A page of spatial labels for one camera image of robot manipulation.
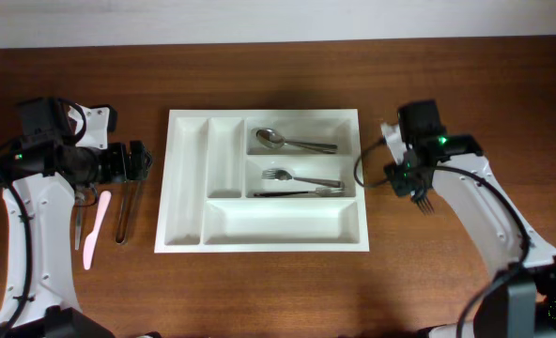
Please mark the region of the dark handled steel fork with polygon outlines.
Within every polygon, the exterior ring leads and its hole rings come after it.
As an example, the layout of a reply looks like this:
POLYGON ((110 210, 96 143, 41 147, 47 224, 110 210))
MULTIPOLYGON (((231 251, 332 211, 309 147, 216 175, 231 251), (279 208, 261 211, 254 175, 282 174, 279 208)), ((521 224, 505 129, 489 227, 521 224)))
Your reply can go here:
POLYGON ((412 192, 410 201, 418 208, 424 215, 430 215, 434 213, 434 208, 430 203, 427 190, 418 189, 412 192))

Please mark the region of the long steel tongs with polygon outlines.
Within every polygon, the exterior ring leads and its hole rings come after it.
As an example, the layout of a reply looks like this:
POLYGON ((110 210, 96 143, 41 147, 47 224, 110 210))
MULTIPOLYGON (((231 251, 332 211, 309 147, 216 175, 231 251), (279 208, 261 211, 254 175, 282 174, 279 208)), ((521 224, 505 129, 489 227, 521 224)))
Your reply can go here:
POLYGON ((142 196, 142 181, 127 182, 123 186, 122 201, 115 234, 115 243, 124 245, 128 241, 132 216, 138 212, 142 196))

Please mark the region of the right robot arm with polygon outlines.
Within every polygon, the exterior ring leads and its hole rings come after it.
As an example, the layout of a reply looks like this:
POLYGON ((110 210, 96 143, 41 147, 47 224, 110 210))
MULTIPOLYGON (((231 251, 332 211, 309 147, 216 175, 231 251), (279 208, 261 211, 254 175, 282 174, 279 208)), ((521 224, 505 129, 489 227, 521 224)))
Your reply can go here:
POLYGON ((521 215, 495 178, 483 149, 468 135, 450 135, 437 103, 397 111, 382 133, 394 163, 384 172, 398 196, 422 212, 435 192, 454 211, 481 255, 490 283, 454 324, 422 337, 556 337, 556 248, 521 215))

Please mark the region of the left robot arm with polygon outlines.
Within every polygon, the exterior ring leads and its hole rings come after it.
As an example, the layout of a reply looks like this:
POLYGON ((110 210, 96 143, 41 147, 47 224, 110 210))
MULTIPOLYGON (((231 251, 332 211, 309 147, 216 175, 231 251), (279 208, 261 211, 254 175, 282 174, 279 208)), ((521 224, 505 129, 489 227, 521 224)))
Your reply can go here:
POLYGON ((62 98, 19 103, 22 132, 0 147, 8 216, 0 337, 110 337, 83 314, 73 282, 70 222, 82 193, 147 179, 141 141, 110 143, 117 112, 62 98))

